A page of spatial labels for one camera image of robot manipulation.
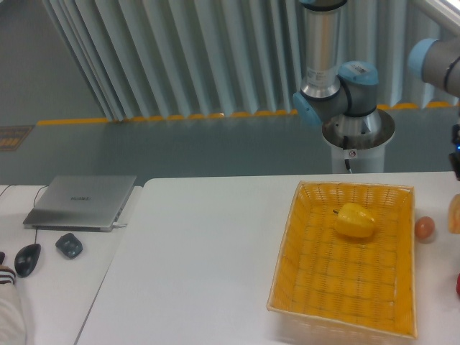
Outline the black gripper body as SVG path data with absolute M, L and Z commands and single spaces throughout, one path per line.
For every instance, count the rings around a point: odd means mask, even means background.
M 460 180 L 460 139 L 459 139 L 459 125 L 455 124 L 452 126 L 452 144 L 454 145 L 454 151 L 449 154 L 449 162 L 455 173 L 456 179 Z

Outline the person forearm striped sleeve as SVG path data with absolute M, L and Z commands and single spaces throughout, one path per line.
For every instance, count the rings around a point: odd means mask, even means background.
M 1 252 L 1 344 L 26 344 L 27 328 L 15 285 L 16 274 L 4 265 L 4 258 Z

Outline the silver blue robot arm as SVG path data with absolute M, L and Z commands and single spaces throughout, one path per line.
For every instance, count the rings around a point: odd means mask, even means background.
M 309 38 L 307 72 L 293 94 L 294 107 L 306 123 L 322 126 L 332 173 L 383 173 L 395 123 L 377 109 L 377 69 L 364 61 L 336 68 L 341 9 L 347 1 L 299 2 L 306 9 Z M 459 37 L 419 41 L 408 67 L 423 82 L 459 97 Z

